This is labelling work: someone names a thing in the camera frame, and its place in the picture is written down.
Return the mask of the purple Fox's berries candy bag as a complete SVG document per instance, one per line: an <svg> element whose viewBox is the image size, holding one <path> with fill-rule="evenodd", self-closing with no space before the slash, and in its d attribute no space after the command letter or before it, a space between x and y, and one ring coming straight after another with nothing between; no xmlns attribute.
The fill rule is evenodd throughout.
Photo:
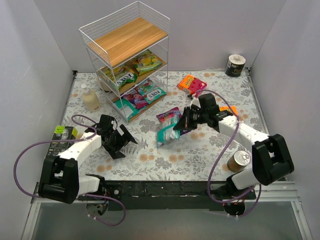
<svg viewBox="0 0 320 240"><path fill-rule="evenodd" d="M166 120L166 119L169 119L169 118L173 118L173 117L178 117L178 120L180 120L182 114L179 110L178 107L174 107L164 113L161 113L161 114L158 114L156 117L157 119L159 120L159 122L161 123L161 128L162 128L162 123ZM180 136L184 135L184 134L187 134L189 133L190 130L182 130L180 131Z"/></svg>
<svg viewBox="0 0 320 240"><path fill-rule="evenodd" d="M140 110L148 105L144 97L135 89L123 95L123 98L129 101L137 110Z"/></svg>

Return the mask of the teal mint candy bag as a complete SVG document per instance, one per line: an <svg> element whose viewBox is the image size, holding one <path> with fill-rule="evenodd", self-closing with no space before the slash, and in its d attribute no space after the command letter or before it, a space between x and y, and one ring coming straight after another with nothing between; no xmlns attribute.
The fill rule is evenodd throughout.
<svg viewBox="0 0 320 240"><path fill-rule="evenodd" d="M126 120L130 121L131 118L135 117L140 113L138 109L136 109L129 101L126 99L119 99L114 103L116 107L120 110L122 114L125 115Z"/></svg>
<svg viewBox="0 0 320 240"><path fill-rule="evenodd" d="M161 129L157 132L156 135L156 144L158 148L181 137L180 131L174 130L174 127L176 126L178 121L179 118L175 116L166 119L161 124Z"/></svg>

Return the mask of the red orange candy box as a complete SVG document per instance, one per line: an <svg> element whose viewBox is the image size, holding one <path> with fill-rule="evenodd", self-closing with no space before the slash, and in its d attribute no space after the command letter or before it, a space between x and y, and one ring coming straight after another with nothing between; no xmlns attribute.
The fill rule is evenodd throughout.
<svg viewBox="0 0 320 240"><path fill-rule="evenodd" d="M196 98L206 87L207 87L206 82L190 74L186 75L177 85L178 89Z"/></svg>

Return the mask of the teal Fox's fruit candy bag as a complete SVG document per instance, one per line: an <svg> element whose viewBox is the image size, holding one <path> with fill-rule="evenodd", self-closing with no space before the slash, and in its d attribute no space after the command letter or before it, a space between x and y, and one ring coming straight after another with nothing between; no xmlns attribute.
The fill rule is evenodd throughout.
<svg viewBox="0 0 320 240"><path fill-rule="evenodd" d="M166 95L166 92L149 78L144 80L135 89L148 104L151 104L160 97Z"/></svg>

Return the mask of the green yellow Fox's candy bag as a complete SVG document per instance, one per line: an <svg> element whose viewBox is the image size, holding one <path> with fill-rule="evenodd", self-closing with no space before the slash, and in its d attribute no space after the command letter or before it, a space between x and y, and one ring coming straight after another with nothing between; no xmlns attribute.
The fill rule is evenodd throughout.
<svg viewBox="0 0 320 240"><path fill-rule="evenodd" d="M131 60L134 68L138 72L138 75L147 74L153 70L156 70L163 63L154 55L149 49L138 54Z"/></svg>
<svg viewBox="0 0 320 240"><path fill-rule="evenodd" d="M112 85L113 88L116 85L119 90L125 84L135 83L138 78L137 74L125 64L114 69L103 67L97 73L102 79Z"/></svg>

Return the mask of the white wire wooden shelf rack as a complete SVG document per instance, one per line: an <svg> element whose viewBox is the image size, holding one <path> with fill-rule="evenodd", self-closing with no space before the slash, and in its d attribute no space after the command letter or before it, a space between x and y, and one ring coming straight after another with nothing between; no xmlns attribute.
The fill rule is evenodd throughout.
<svg viewBox="0 0 320 240"><path fill-rule="evenodd" d="M140 86L146 79L152 80L164 91L168 89L168 79L157 78L156 74L169 72L170 27L169 17L141 1L135 1L79 28L98 82L109 88L105 95L107 102L128 124L138 118L138 115L129 117L125 107L117 107L116 101L121 101L125 94ZM146 74L139 74L135 82L126 83L119 88L117 78L108 77L104 72L110 70L113 74L123 66L135 71L133 61L146 50L151 51L161 65Z"/></svg>

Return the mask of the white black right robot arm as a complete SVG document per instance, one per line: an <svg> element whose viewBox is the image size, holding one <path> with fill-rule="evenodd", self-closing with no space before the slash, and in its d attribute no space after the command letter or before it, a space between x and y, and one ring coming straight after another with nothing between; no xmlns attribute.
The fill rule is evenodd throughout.
<svg viewBox="0 0 320 240"><path fill-rule="evenodd" d="M211 190L207 181L210 198L215 194L235 200L251 191L256 185L268 186L295 170L287 143L280 134L269 135L241 123L233 110L220 110L216 103L217 93L206 90L184 108L182 117L174 126L175 131L192 131L199 124L207 124L218 133L229 136L250 151L251 167L229 176L225 185Z"/></svg>

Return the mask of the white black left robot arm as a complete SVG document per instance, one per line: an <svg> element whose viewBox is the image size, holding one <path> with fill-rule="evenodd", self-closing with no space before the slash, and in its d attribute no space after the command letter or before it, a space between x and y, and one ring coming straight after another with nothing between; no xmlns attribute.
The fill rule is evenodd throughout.
<svg viewBox="0 0 320 240"><path fill-rule="evenodd" d="M99 122L87 126L85 133L72 145L56 156L44 159L38 194L42 198L71 204L81 195L94 194L99 199L107 193L103 186L104 177L87 174L79 175L82 163L96 150L103 147L114 159L124 158L121 149L136 139L127 128L118 125L110 115L101 115Z"/></svg>

